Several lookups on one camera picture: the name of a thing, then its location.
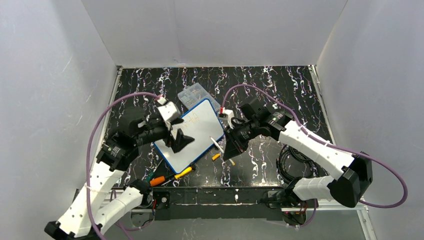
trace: coiled black cable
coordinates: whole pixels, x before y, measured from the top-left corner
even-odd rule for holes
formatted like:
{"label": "coiled black cable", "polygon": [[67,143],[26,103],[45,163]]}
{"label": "coiled black cable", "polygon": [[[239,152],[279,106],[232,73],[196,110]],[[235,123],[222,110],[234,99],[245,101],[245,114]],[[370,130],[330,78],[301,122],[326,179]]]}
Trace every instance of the coiled black cable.
{"label": "coiled black cable", "polygon": [[[310,173],[306,176],[293,176],[290,173],[288,173],[288,170],[286,169],[286,162],[287,159],[292,156],[295,160],[305,163],[308,165],[310,169]],[[284,145],[279,153],[279,156],[276,160],[277,165],[277,171],[278,174],[282,177],[285,183],[289,184],[294,179],[300,179],[300,178],[314,178],[315,176],[318,176],[318,167],[315,164],[314,161],[312,161],[310,158],[305,156],[303,153],[299,152],[295,148]]]}

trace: gray floor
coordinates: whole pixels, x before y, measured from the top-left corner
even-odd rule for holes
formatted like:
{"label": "gray floor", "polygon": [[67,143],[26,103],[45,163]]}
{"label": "gray floor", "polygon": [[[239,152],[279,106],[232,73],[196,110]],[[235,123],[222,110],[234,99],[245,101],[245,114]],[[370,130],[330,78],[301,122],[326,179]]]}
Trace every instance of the gray floor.
{"label": "gray floor", "polygon": [[[131,226],[126,215],[121,222]],[[264,219],[181,219],[155,221],[143,231],[131,232],[143,240],[365,240],[358,214],[354,210],[317,211],[312,224],[296,231],[283,221]],[[116,226],[107,231],[110,240],[127,237]]]}

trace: whiteboard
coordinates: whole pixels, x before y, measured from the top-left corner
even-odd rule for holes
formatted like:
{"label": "whiteboard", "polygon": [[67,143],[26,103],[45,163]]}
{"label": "whiteboard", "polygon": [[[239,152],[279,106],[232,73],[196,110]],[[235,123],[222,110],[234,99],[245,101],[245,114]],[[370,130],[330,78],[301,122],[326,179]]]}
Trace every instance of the whiteboard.
{"label": "whiteboard", "polygon": [[194,138],[192,143],[174,153],[170,147],[165,146],[163,140],[154,142],[163,159],[168,162],[176,174],[181,173],[214,145],[209,136],[216,141],[224,136],[224,127],[218,119],[211,101],[207,98],[195,105],[181,118],[184,122],[173,125],[172,134],[176,134],[180,128],[184,135]]}

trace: white wall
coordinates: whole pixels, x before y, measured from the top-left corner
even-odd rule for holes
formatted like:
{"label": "white wall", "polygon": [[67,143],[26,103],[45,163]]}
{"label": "white wall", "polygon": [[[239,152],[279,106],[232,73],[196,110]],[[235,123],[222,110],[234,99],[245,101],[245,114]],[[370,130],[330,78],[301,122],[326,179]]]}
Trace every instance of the white wall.
{"label": "white wall", "polygon": [[0,66],[0,235],[48,239],[84,184],[116,67],[81,1],[55,0],[1,1]]}
{"label": "white wall", "polygon": [[124,67],[316,64],[347,0],[83,0]]}
{"label": "white wall", "polygon": [[[409,187],[403,206],[370,209],[382,240],[424,236],[423,43],[423,1],[350,0],[317,64],[337,144],[382,159]],[[376,164],[373,170],[366,199],[397,202],[399,182]]]}

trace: marble tabletop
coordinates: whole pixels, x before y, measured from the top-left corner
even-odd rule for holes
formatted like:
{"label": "marble tabletop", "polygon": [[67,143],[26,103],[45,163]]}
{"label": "marble tabletop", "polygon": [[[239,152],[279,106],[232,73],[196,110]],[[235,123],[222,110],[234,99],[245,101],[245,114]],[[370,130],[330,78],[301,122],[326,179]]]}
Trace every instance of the marble tabletop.
{"label": "marble tabletop", "polygon": [[[115,99],[134,92],[152,92],[163,95],[186,112],[177,94],[194,83],[202,85],[219,103],[223,101],[227,90],[236,84],[250,84],[263,89],[281,103],[292,108],[305,126],[330,140],[317,91],[307,66],[254,66],[254,67],[166,67],[166,68],[125,68],[117,86]],[[241,116],[238,108],[248,96],[257,98],[270,108],[276,108],[274,102],[259,94],[254,89],[245,87],[230,93],[225,104],[233,109],[237,117]],[[120,124],[120,117],[128,106],[143,107],[147,113],[155,112],[154,101],[150,97],[134,97],[111,110],[107,123],[108,131]],[[225,140],[219,144],[224,147]],[[236,165],[224,162],[222,157],[212,161],[217,149],[207,151],[197,162],[196,170],[185,177],[170,182],[167,187],[273,187],[282,186],[283,180],[277,173],[276,159],[283,143],[277,143],[269,137],[258,136],[249,142],[248,150],[234,157]],[[134,179],[145,179],[158,163],[161,155],[153,144],[140,147],[140,156],[132,162],[116,187],[122,187]],[[304,176],[310,173],[305,163],[286,162],[289,173]],[[319,168],[319,174],[325,172]],[[156,175],[169,175],[172,171],[163,161],[157,168]]]}

